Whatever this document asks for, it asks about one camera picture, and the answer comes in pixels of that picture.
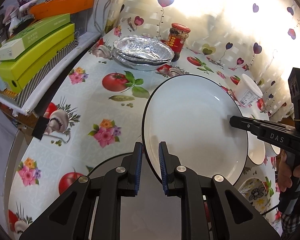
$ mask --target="tablecloth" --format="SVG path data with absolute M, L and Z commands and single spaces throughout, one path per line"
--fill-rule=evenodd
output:
M 34 138 L 30 143 L 15 174 L 9 199 L 10 229 L 16 239 L 22 228 L 27 228 L 78 176 L 133 150 L 141 136 L 147 99 L 164 80 L 184 73 L 201 75 L 235 99 L 233 90 L 239 77 L 243 73 L 252 77 L 248 64 L 240 58 L 236 66 L 224 66 L 187 48 L 183 48 L 178 61 L 156 71 L 127 68 L 112 59 L 110 52 L 114 40 L 134 34 L 136 28 L 128 19 L 106 34 L 81 58 L 53 98 L 52 103 L 68 113 L 69 127 L 62 136 L 65 141 L 70 136 L 70 141 L 65 144 L 43 136 L 41 141 Z M 268 120 L 262 99 L 249 107 L 236 103 L 244 116 Z M 279 202 L 275 167 L 275 157 L 266 157 L 259 166 L 247 159 L 235 187 L 239 189 L 249 178 L 259 178 L 268 195 L 266 209 L 273 207 Z M 279 230 L 277 210 L 267 214 L 266 219 Z M 18 227 L 14 226 L 16 221 L 21 221 Z

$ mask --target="red jar lid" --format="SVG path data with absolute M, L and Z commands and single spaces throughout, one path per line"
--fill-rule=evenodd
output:
M 176 28 L 177 30 L 180 30 L 180 31 L 183 31 L 183 32 L 186 32 L 186 33 L 189 33 L 191 31 L 188 27 L 186 27 L 184 25 L 181 25 L 179 23 L 173 23 L 173 24 L 171 24 L 171 26 L 173 28 Z

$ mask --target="white plastic container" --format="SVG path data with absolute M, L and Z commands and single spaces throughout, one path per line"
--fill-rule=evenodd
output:
M 234 95 L 241 105 L 248 106 L 261 98 L 262 92 L 249 76 L 242 74 L 240 82 L 234 90 Z
M 11 14 L 11 23 L 9 27 L 9 35 L 11 36 L 13 33 L 13 29 L 20 23 L 20 20 L 18 19 L 18 13 L 19 13 L 19 8 L 15 9 Z

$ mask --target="plaid sleeve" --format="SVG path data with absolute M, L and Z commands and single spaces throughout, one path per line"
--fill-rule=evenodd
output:
M 300 214 L 281 214 L 282 235 L 281 240 L 288 239 L 300 225 Z

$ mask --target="lime green box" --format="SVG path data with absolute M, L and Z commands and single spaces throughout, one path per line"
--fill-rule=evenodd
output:
M 70 14 L 61 14 L 44 18 L 8 40 L 0 48 L 0 60 L 14 60 L 27 48 L 47 34 L 70 22 Z
M 17 61 L 0 63 L 0 77 L 9 90 L 20 93 L 59 50 L 74 40 L 74 24 L 61 27 L 28 50 Z

